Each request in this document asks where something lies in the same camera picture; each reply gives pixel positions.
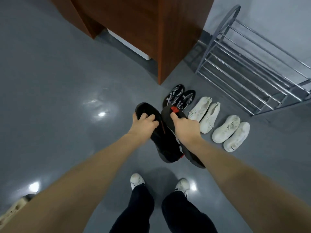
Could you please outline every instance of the leg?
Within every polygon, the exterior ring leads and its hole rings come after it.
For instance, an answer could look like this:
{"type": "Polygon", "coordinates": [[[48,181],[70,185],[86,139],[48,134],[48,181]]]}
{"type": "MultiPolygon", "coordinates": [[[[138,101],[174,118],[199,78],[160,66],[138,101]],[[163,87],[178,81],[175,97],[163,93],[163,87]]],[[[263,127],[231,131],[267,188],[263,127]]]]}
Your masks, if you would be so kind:
{"type": "Polygon", "coordinates": [[[176,191],[169,194],[162,202],[162,212],[171,232],[217,233],[211,219],[187,200],[187,194],[187,190],[183,189],[179,182],[176,191]]]}
{"type": "Polygon", "coordinates": [[[111,228],[110,233],[115,232],[133,232],[147,233],[149,232],[149,218],[154,209],[154,200],[142,177],[140,181],[133,181],[133,174],[131,177],[132,195],[128,207],[118,217],[111,228]]]}

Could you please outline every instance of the gray floor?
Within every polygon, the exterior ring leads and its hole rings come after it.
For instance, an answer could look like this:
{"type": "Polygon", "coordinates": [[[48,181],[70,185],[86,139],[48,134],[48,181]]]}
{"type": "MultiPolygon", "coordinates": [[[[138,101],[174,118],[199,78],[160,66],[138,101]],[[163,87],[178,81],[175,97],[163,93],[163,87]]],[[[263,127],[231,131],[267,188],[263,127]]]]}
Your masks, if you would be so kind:
{"type": "MultiPolygon", "coordinates": [[[[159,86],[156,63],[145,61],[103,32],[95,40],[73,27],[48,0],[0,0],[0,211],[29,194],[29,185],[50,185],[73,165],[117,140],[131,125],[135,106],[157,109],[178,83],[221,102],[216,127],[236,114],[251,124],[232,155],[259,169],[311,204],[310,107],[250,118],[226,95],[182,61],[159,86]]],[[[203,136],[211,141],[211,133],[203,136]]],[[[161,200],[181,177],[190,180],[189,201],[219,232],[250,232],[210,174],[186,158],[162,162],[151,141],[118,172],[85,232],[108,232],[126,207],[129,178],[139,172],[155,197],[150,232],[169,232],[161,200]]]]}

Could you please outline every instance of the metal shoe rack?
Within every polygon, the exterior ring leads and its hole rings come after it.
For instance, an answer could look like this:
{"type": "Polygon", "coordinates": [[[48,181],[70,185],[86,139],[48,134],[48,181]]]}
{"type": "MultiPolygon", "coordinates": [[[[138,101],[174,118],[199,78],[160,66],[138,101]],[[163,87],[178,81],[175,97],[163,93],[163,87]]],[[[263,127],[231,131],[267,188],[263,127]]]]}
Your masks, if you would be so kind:
{"type": "Polygon", "coordinates": [[[219,24],[196,73],[222,90],[252,116],[308,101],[311,98],[310,91],[304,86],[311,83],[311,79],[271,49],[274,47],[291,61],[303,65],[310,74],[311,68],[237,20],[240,8],[239,5],[233,7],[219,24]],[[259,40],[249,37],[248,32],[259,40]],[[245,42],[251,47],[244,47],[245,44],[241,43],[245,42]],[[267,44],[271,45],[269,50],[264,47],[267,44]],[[295,83],[279,68],[272,66],[275,63],[287,71],[292,70],[303,81],[295,83]]]}

